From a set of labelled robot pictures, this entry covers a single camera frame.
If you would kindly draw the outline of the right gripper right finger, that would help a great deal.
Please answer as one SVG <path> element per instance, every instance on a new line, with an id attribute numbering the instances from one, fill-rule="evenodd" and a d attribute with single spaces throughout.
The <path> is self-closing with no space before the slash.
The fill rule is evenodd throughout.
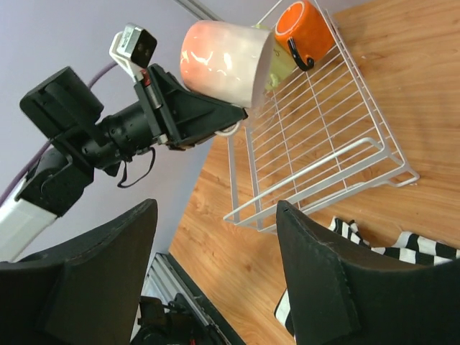
<path id="1" fill-rule="evenodd" d="M 373 247 L 354 222 L 276 206 L 287 287 L 275 309 L 297 344 L 457 344 L 459 250 L 404 231 Z"/>

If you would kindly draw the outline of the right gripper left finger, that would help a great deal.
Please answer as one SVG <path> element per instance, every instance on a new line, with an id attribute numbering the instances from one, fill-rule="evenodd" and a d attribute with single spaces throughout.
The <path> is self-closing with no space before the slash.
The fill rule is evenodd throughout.
<path id="1" fill-rule="evenodd" d="M 2 344 L 128 344 L 157 201 L 18 262 L 1 262 Z"/>

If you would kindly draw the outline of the large pink mug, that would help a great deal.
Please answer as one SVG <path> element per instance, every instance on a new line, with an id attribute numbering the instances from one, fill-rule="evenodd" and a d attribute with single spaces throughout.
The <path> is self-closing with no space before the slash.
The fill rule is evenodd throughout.
<path id="1" fill-rule="evenodd" d="M 263 100 L 274 43 L 268 29 L 198 21 L 182 43 L 181 78 L 196 93 L 251 109 Z"/>

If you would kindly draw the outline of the light green mug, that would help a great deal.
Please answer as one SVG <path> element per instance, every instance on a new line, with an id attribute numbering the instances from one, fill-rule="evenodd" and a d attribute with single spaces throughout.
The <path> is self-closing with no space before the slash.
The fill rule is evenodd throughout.
<path id="1" fill-rule="evenodd" d="M 296 69 L 292 56 L 277 40 L 274 40 L 270 72 L 265 83 L 265 90 L 276 89 Z"/>

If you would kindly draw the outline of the orange mug black handle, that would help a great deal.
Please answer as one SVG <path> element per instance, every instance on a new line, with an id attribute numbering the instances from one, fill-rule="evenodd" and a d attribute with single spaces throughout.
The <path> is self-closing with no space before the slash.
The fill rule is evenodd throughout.
<path id="1" fill-rule="evenodd" d="M 309 1 L 295 1 L 281 14 L 275 39 L 302 71 L 312 69 L 335 44 L 322 14 Z"/>

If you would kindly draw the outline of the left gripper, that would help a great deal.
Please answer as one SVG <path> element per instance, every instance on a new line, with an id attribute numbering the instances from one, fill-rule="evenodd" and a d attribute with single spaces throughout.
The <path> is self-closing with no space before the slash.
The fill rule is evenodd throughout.
<path id="1" fill-rule="evenodd" d="M 82 159 L 96 169 L 117 169 L 163 137 L 170 144 L 200 144 L 248 117 L 242 107 L 191 92 L 172 73 L 152 64 L 134 79 L 138 102 L 97 124 L 104 107 L 91 88 L 114 66 L 86 84 L 83 96 L 96 114 L 82 136 Z"/>

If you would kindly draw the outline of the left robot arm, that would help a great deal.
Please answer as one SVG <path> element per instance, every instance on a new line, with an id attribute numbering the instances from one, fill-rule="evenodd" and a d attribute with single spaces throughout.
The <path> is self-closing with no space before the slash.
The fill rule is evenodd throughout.
<path id="1" fill-rule="evenodd" d="M 240 106 L 193 93 L 157 64 L 134 74 L 137 101 L 102 116 L 102 103 L 72 68 L 29 91 L 20 109 L 47 137 L 1 196 L 1 260 L 14 261 L 56 219 L 64 216 L 97 170 L 128 188 L 127 165 L 158 145 L 195 147 L 228 134 L 248 115 Z"/>

